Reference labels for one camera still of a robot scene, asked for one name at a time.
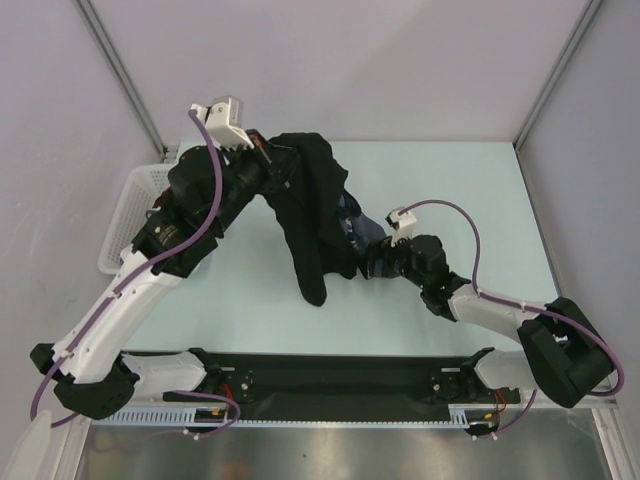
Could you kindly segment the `black tank top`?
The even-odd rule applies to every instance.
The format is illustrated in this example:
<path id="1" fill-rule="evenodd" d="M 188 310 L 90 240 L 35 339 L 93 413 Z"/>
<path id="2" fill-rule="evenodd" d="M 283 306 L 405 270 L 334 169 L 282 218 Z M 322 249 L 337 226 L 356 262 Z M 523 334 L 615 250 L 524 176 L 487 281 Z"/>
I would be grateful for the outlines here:
<path id="1" fill-rule="evenodd" d="M 303 298 L 319 307 L 327 297 L 326 274 L 356 275 L 352 246 L 338 215 L 348 171 L 318 133 L 284 133 L 268 144 L 296 156 L 290 187 L 265 200 L 283 230 Z"/>

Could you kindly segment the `blue printed tank top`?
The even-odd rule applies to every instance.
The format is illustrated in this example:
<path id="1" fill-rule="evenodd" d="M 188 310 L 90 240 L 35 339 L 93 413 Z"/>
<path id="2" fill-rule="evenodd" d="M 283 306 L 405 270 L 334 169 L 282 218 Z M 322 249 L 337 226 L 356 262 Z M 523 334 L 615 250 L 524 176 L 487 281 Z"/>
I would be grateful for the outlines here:
<path id="1" fill-rule="evenodd" d="M 364 256 L 369 245 L 386 237 L 384 228 L 366 216 L 353 195 L 344 190 L 337 214 L 341 228 L 356 256 Z"/>

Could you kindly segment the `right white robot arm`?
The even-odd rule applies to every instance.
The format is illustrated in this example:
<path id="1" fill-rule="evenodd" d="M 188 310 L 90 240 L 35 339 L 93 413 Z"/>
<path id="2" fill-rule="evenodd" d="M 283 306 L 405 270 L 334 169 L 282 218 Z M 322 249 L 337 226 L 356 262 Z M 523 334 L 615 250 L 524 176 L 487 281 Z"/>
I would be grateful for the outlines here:
<path id="1" fill-rule="evenodd" d="M 452 271 L 440 239 L 418 235 L 369 245 L 367 278 L 402 277 L 420 290 L 433 315 L 481 326 L 519 343 L 524 359 L 511 378 L 520 387 L 531 381 L 556 404 L 571 408 L 615 370 L 613 355 L 575 302 L 559 297 L 528 304 L 474 287 Z"/>

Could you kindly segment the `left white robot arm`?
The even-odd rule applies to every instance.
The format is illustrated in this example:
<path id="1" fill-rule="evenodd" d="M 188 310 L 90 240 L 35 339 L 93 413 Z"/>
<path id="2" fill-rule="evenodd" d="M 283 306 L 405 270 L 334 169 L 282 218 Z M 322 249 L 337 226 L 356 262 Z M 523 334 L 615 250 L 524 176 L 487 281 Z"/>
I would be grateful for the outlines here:
<path id="1" fill-rule="evenodd" d="M 120 271 L 93 310 L 55 344 L 30 357 L 42 383 L 72 416 L 101 420 L 133 399 L 214 397 L 221 376 L 213 357 L 191 348 L 138 356 L 123 348 L 155 306 L 218 246 L 258 195 L 290 187 L 301 155 L 255 130 L 246 147 L 194 146 L 168 172 L 157 210 L 126 247 Z"/>

